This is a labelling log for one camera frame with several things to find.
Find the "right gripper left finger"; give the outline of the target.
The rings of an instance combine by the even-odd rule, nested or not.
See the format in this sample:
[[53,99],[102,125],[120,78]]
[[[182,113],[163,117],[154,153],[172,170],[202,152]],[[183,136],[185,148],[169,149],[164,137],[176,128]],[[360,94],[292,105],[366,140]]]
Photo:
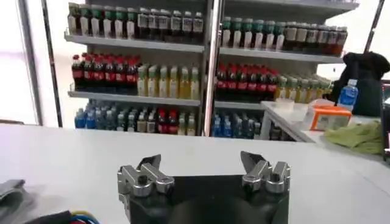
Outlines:
[[121,166],[117,172],[119,195],[148,197],[154,190],[169,194],[175,186],[175,179],[160,171],[160,163],[161,154],[158,154],[143,158],[136,167]]

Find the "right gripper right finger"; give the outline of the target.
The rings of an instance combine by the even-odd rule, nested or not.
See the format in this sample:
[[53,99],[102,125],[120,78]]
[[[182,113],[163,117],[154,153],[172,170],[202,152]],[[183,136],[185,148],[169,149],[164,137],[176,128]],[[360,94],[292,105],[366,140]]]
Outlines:
[[241,151],[240,157],[246,171],[241,179],[246,191],[258,192],[264,189],[271,194],[289,191],[291,168],[288,163],[279,161],[272,166],[263,156],[245,151]]

